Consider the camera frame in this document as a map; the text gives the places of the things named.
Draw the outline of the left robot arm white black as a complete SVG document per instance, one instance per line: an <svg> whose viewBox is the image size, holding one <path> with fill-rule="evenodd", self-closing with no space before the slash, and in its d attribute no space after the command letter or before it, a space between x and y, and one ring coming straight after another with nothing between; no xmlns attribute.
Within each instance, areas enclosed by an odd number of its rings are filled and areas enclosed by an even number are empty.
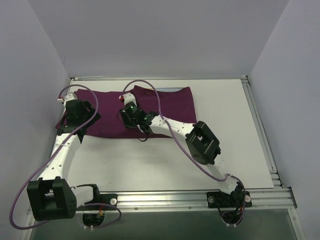
<svg viewBox="0 0 320 240"><path fill-rule="evenodd" d="M87 128L99 120L100 115L87 100L66 100L64 108L50 161L38 179L27 185L30 206L38 222L71 219L77 208L85 205L95 210L101 203L96 184L69 186L67 182L71 163Z"/></svg>

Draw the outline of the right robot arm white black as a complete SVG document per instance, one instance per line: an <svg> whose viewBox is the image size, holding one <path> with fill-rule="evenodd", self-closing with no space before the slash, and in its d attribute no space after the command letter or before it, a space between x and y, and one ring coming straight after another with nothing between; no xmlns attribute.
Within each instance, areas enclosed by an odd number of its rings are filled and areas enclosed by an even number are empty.
<svg viewBox="0 0 320 240"><path fill-rule="evenodd" d="M172 137L196 167L217 182L225 205L232 207L246 199L242 182L230 174L223 160L217 159L221 154L220 142L206 123L185 123L161 113L145 112L132 101L125 104L119 114L126 128Z"/></svg>

